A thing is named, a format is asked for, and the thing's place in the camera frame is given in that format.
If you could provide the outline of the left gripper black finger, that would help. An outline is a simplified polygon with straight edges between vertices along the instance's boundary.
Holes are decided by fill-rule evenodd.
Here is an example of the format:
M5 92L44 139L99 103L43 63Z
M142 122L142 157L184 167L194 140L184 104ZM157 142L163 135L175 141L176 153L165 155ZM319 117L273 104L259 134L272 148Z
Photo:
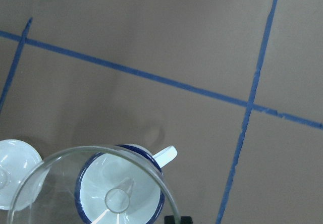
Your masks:
M193 219L190 216L181 216L180 224L193 224Z

